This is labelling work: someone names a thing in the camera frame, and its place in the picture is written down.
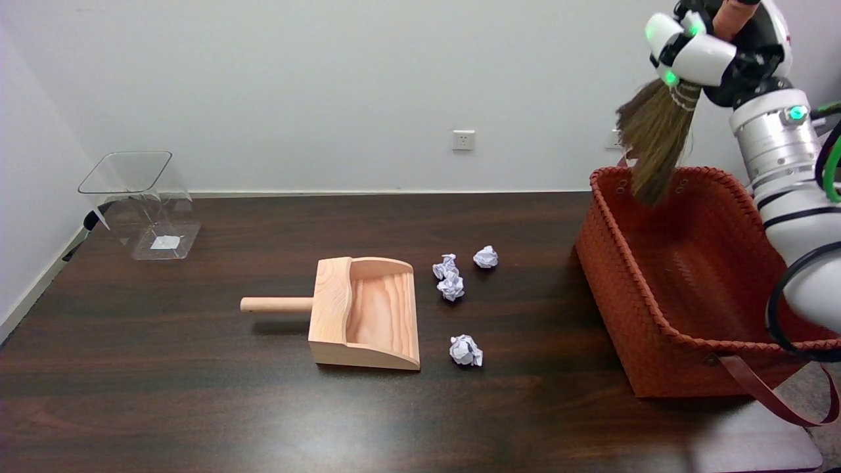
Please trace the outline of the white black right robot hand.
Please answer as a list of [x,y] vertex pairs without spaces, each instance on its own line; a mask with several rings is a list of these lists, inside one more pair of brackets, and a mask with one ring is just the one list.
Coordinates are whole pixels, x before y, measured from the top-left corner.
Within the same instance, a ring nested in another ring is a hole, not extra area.
[[679,1],[644,35],[668,87],[701,87],[713,104],[738,108],[760,85],[786,79],[790,31],[775,1]]

